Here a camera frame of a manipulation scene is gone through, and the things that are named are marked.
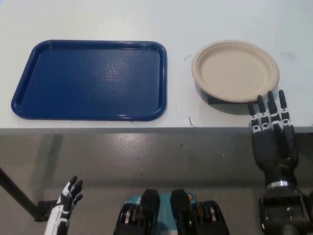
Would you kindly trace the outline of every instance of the robotic arm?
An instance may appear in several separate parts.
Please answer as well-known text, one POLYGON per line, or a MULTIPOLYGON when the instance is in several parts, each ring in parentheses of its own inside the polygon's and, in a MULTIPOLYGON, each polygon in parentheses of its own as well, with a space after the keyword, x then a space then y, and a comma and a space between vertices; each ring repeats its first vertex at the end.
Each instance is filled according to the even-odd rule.
POLYGON ((306 235, 313 231, 311 202, 299 191, 294 169, 298 150, 284 92, 279 91, 281 114, 273 93, 268 92, 268 110, 258 96, 261 124, 248 104, 252 123, 255 161, 264 172, 266 191, 259 200, 261 228, 267 235, 306 235))
POLYGON ((82 190, 83 181, 80 180, 75 184, 76 180, 77 177, 74 176, 63 189, 57 204, 51 211, 45 235, 67 235, 72 210, 83 198, 82 194, 78 195, 82 190))

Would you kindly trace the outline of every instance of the beige plate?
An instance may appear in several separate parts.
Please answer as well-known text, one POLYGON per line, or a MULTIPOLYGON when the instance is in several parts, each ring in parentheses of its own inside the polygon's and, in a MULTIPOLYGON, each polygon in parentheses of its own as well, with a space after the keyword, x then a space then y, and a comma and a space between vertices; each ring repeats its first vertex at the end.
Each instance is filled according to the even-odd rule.
POLYGON ((202 48, 192 61, 192 75, 208 94, 238 103, 266 95, 279 80, 274 59, 241 41, 220 41, 202 48))

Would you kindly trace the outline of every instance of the blue tray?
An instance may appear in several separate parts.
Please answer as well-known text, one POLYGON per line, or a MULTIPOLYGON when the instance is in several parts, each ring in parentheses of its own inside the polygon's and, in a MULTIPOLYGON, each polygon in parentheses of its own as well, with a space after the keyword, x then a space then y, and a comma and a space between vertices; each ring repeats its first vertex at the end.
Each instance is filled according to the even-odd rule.
POLYGON ((45 41, 11 107, 28 119, 153 120, 166 107, 166 68, 156 42, 45 41))

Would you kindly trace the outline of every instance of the concrete floor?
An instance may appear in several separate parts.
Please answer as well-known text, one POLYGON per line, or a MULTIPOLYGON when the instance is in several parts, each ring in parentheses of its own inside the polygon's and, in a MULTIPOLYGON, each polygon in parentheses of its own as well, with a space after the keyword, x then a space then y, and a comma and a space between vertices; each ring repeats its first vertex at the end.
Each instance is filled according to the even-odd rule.
MULTIPOLYGON (((313 188, 311 136, 299 135, 296 175, 313 188)), ((146 188, 184 188, 197 200, 216 200, 231 235, 260 235, 257 201, 264 192, 250 134, 107 134, 0 136, 0 166, 35 202, 55 200, 66 182, 84 180, 84 198, 69 235, 111 235, 125 199, 146 188)), ((0 188, 2 235, 43 235, 33 219, 0 188)))

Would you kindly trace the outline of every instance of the table top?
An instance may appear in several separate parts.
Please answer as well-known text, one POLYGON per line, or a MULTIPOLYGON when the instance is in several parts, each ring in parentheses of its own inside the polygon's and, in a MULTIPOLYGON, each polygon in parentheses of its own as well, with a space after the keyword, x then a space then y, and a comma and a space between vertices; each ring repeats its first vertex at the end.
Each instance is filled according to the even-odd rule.
POLYGON ((297 132, 313 132, 313 1, 0 1, 0 133, 248 131, 246 105, 208 105, 191 61, 203 46, 243 40, 277 62, 297 132), (166 112, 149 122, 25 120, 11 99, 33 47, 49 39, 156 41, 168 52, 166 112))

